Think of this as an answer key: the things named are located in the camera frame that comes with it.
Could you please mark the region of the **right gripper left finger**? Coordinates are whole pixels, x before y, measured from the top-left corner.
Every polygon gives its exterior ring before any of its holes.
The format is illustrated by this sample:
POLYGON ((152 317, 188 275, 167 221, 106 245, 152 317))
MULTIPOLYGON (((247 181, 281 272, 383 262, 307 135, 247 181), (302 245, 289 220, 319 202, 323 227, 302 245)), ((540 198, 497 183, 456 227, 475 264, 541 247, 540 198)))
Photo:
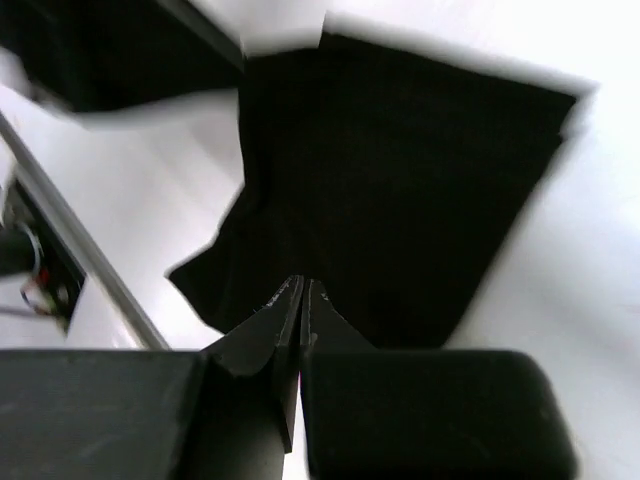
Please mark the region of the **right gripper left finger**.
POLYGON ((292 449, 300 276, 200 351, 5 350, 5 479, 278 479, 292 449))

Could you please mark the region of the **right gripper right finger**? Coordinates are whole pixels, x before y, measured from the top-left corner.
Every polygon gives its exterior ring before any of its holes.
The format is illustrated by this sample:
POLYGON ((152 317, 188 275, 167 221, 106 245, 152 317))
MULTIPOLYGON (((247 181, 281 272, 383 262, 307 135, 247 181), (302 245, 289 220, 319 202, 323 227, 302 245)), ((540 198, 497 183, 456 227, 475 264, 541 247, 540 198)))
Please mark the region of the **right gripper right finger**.
POLYGON ((552 386, 510 350, 381 350, 309 281, 301 399, 314 479, 574 479, 552 386))

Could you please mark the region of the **black skirt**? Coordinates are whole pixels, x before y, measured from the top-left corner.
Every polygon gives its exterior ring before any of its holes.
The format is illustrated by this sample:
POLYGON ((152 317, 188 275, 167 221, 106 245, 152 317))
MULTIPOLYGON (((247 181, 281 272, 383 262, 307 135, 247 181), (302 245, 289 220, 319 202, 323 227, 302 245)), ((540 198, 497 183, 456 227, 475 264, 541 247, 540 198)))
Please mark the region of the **black skirt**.
POLYGON ((301 275, 374 345, 441 346, 579 98, 332 33, 250 58, 244 186, 170 281, 221 332, 301 275))

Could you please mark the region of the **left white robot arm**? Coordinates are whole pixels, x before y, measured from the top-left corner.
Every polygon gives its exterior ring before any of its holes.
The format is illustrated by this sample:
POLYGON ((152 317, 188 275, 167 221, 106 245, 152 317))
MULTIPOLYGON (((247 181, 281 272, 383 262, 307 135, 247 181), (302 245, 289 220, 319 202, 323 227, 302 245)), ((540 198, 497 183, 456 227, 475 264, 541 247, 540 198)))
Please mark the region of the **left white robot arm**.
POLYGON ((243 181, 239 46, 192 1, 5 1, 3 92, 40 168, 109 263, 156 278, 208 247, 243 181))

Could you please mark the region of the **aluminium rail front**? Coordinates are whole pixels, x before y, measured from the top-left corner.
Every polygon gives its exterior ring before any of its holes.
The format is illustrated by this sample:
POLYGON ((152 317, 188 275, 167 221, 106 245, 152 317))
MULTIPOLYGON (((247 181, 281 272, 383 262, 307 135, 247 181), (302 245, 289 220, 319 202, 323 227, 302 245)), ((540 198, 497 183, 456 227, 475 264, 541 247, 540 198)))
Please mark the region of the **aluminium rail front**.
POLYGON ((6 117, 1 118, 1 136, 16 158, 18 180, 39 206, 42 215, 48 218, 52 229, 78 265, 99 280, 142 346, 168 350, 169 344, 6 117))

